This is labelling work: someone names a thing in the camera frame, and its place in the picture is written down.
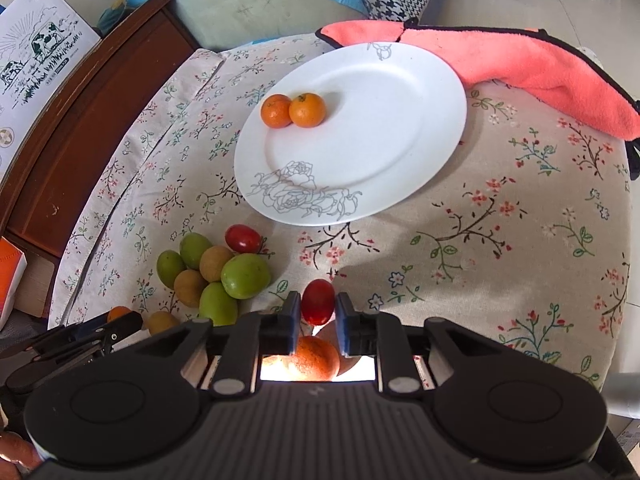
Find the person right hand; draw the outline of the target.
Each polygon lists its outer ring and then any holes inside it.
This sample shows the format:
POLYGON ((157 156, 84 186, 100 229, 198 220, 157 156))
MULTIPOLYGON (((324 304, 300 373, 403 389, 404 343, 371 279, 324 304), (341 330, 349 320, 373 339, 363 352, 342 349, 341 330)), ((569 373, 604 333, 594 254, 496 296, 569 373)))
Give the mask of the person right hand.
POLYGON ((35 447, 13 432, 0 436, 0 479, 21 480, 42 463, 35 447))

